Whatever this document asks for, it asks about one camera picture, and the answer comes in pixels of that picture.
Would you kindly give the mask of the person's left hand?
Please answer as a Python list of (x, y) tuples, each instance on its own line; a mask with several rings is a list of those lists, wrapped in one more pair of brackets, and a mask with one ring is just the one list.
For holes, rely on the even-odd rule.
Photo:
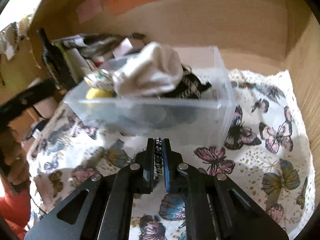
[(9, 126), (1, 128), (1, 180), (14, 194), (30, 185), (29, 164), (18, 132)]

